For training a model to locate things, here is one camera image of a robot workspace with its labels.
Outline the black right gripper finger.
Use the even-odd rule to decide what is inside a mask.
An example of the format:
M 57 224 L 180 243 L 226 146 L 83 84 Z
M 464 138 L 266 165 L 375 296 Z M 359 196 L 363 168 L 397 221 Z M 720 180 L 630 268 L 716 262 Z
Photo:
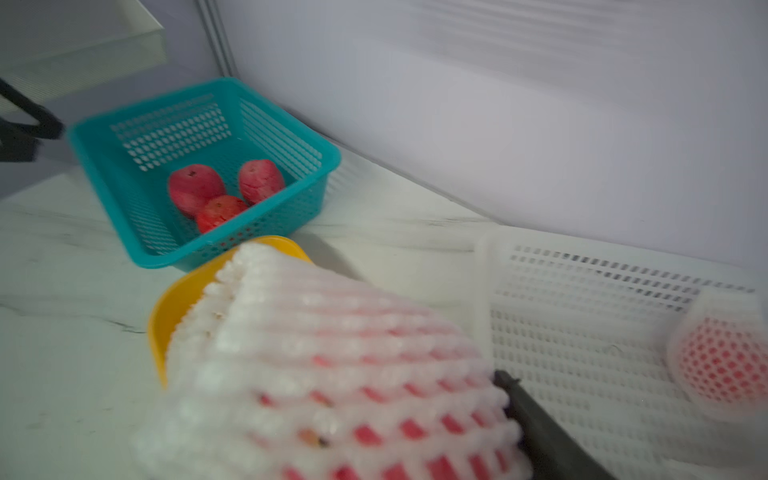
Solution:
M 615 479 L 526 392 L 519 379 L 496 370 L 493 384 L 508 396 L 505 415 L 522 429 L 522 450 L 531 462 L 534 479 Z

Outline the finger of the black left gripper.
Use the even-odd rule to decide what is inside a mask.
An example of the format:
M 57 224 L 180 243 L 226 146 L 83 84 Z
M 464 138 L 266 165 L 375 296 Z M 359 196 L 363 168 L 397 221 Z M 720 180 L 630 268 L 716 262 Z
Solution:
M 1 98 L 35 120 L 34 124 L 25 124 L 1 119 L 2 162 L 34 162 L 42 140 L 58 140 L 63 135 L 65 125 L 58 117 L 4 80 Z

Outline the netted red apple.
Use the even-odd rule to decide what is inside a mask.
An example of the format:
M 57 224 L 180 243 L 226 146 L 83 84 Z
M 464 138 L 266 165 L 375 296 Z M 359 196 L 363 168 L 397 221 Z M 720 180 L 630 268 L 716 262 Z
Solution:
M 175 207 L 184 216 L 194 218 L 210 200 L 225 195 L 226 188 L 212 167 L 193 164 L 169 176 L 168 192 Z
M 226 223 L 249 208 L 240 198 L 222 195 L 209 200 L 195 215 L 200 234 L 205 234 Z

